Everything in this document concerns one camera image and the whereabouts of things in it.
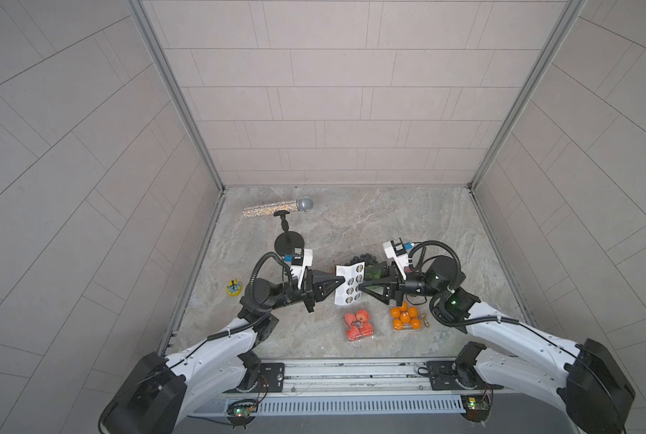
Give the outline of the white sticker sheet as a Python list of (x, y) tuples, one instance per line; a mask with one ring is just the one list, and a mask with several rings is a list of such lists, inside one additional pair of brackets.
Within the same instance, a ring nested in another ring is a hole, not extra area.
[(337, 276), (344, 279), (342, 285), (335, 290), (335, 304), (349, 306), (355, 304), (361, 297), (359, 285), (364, 282), (364, 262), (349, 266), (337, 265)]

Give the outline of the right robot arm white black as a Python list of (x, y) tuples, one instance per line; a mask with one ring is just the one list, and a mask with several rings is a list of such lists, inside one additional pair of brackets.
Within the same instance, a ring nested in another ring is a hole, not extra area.
[(359, 289), (386, 305), (427, 298), (434, 319), (474, 336), (453, 364), (465, 389), (499, 385), (567, 414), (585, 433), (623, 433), (636, 392), (611, 351), (547, 334), (462, 289), (460, 258), (444, 242), (386, 242), (388, 275)]

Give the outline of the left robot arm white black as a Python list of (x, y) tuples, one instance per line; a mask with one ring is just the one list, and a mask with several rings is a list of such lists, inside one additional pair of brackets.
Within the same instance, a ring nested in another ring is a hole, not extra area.
[(241, 311), (226, 327), (181, 352), (144, 356), (98, 418), (101, 433), (171, 433), (217, 395), (256, 381), (254, 348), (279, 320), (273, 310), (302, 303), (312, 312), (345, 278), (303, 267), (294, 271), (275, 252), (256, 262), (241, 297)]

